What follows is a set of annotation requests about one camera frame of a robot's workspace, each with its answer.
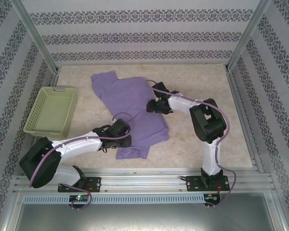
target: plastic basket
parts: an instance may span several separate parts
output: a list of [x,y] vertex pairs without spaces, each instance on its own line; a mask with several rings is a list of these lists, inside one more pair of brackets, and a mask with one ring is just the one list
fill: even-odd
[[42,87],[26,121],[33,136],[66,138],[77,104],[74,88]]

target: patterned wallpaper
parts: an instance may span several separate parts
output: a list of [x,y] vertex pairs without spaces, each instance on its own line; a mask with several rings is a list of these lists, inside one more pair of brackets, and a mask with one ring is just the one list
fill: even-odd
[[58,66],[227,63],[259,0],[24,0]]
[[273,0],[232,70],[289,223],[289,0]]
[[33,141],[23,128],[38,91],[52,74],[11,3],[0,0],[0,216]]

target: perforated metal strip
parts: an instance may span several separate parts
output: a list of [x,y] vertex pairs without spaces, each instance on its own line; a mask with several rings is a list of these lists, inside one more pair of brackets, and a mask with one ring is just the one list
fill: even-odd
[[[69,195],[27,195],[24,204],[68,204]],[[93,195],[91,204],[186,204],[204,203],[203,194]]]

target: black mounting plate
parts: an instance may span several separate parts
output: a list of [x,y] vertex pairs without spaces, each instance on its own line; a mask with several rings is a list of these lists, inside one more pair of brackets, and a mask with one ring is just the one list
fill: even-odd
[[229,181],[227,176],[222,176],[222,178],[210,185],[210,187],[206,187],[201,181],[201,176],[187,176],[181,177],[182,180],[186,181],[186,187],[188,192],[199,192],[199,191],[218,191],[218,186],[221,187],[221,191],[229,191]]
[[[82,189],[87,190],[91,193],[99,193],[101,189],[101,179],[100,177],[87,177],[84,187]],[[70,189],[68,187],[65,187],[61,184],[58,185],[58,192],[59,193],[78,193],[80,191],[75,189]]]

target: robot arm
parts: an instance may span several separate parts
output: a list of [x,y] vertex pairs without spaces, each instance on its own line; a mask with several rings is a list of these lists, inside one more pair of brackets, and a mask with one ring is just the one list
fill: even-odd
[[45,159],[33,180],[32,186],[40,188],[48,183],[60,183],[83,189],[86,181],[83,172],[77,166],[66,167],[62,163],[87,152],[99,150],[106,152],[107,148],[129,147],[131,136],[118,140],[88,139],[88,137],[116,138],[123,136],[130,130],[130,126],[124,120],[118,119],[112,126],[106,125],[95,128],[83,136],[68,140],[49,141],[46,137],[40,138],[20,160],[20,167],[30,180],[45,154],[52,148],[62,145]]
[[[169,92],[162,82],[155,84],[152,88]],[[204,161],[201,169],[202,182],[209,187],[210,184],[223,176],[223,170],[219,168],[215,161],[215,149],[217,141],[226,130],[226,123],[221,113],[217,110],[196,103],[195,100],[184,97],[177,91],[171,93],[174,95],[170,96],[154,91],[157,100],[148,102],[147,112],[169,114],[173,113],[173,110],[179,110],[191,116],[195,133],[203,141]],[[207,99],[204,102],[217,107],[213,99]],[[218,147],[217,159],[219,160],[219,158],[220,148]]]

